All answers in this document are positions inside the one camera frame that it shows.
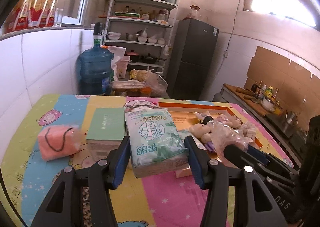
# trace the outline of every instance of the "gray refrigerator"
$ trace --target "gray refrigerator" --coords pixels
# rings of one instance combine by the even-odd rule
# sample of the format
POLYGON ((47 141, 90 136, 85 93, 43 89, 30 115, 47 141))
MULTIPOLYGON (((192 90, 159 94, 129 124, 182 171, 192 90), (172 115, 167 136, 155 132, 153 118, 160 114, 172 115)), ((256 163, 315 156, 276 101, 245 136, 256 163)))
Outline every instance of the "gray refrigerator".
POLYGON ((198 100, 219 29, 196 19, 179 21, 166 81, 172 99, 198 100))

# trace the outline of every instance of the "white bowl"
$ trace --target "white bowl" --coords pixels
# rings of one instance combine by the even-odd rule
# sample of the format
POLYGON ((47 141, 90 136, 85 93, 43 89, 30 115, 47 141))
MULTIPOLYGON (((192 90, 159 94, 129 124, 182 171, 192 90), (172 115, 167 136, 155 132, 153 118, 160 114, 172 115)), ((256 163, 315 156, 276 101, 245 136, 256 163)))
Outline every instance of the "white bowl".
POLYGON ((165 40, 163 38, 158 39, 158 44, 164 45, 165 44, 165 40))
POLYGON ((148 38, 148 43, 155 44, 156 42, 157 42, 157 39, 155 39, 155 38, 148 38))
POLYGON ((120 33, 116 33, 116 32, 108 32, 109 35, 118 35, 118 36, 121 36, 120 33))
POLYGON ((120 38, 121 34, 120 35, 111 35, 111 34, 108 34, 108 38, 110 40, 118 40, 120 38))
POLYGON ((262 107, 264 107, 266 110, 268 111, 271 111, 271 112, 274 112, 275 109, 274 109, 274 104, 269 102, 266 98, 264 98, 262 101, 261 101, 261 105, 262 107))
POLYGON ((139 42, 146 42, 148 40, 148 37, 138 36, 139 42))

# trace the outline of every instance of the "blue water bottle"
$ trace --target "blue water bottle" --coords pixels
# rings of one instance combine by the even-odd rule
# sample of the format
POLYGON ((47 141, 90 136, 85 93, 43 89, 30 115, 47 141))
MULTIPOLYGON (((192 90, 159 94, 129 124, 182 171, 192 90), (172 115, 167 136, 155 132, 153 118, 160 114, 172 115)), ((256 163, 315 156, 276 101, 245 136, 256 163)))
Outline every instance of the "blue water bottle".
POLYGON ((110 95, 111 61, 114 54, 100 47, 102 24, 96 23, 93 31, 93 47, 79 55, 80 94, 110 95))

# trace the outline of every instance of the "kettle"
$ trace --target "kettle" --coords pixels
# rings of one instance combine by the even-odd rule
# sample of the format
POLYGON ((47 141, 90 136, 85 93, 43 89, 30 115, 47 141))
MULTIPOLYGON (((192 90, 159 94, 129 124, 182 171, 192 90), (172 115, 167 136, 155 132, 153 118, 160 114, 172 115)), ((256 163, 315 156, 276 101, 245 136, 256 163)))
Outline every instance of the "kettle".
POLYGON ((295 114, 295 112, 293 111, 286 111, 285 114, 285 121, 292 126, 297 125, 298 121, 297 121, 297 114, 295 114))

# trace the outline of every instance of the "pink sponge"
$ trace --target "pink sponge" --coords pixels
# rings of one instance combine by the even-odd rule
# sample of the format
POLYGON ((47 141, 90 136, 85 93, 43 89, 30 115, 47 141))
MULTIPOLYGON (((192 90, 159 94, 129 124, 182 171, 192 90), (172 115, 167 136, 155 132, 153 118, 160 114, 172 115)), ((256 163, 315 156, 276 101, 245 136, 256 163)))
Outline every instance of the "pink sponge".
POLYGON ((84 135, 78 126, 53 125, 38 134, 42 159, 49 161, 79 152, 84 135))

